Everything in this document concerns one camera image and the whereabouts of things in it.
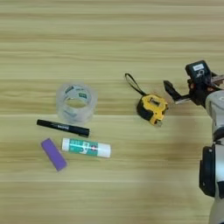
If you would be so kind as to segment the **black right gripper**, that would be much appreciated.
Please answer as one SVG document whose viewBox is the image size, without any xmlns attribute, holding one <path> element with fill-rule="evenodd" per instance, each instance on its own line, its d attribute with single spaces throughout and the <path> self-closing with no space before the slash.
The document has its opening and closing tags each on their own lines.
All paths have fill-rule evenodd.
<svg viewBox="0 0 224 224">
<path fill-rule="evenodd" d="M 204 107 L 206 105 L 206 98 L 211 93 L 221 90 L 221 84 L 224 83 L 224 74 L 218 75 L 213 73 L 211 82 L 208 84 L 204 82 L 194 83 L 192 79 L 189 79 L 187 83 L 189 93 L 186 95 L 180 95 L 168 80 L 164 81 L 164 89 L 176 104 L 192 101 L 195 105 Z"/>
</svg>

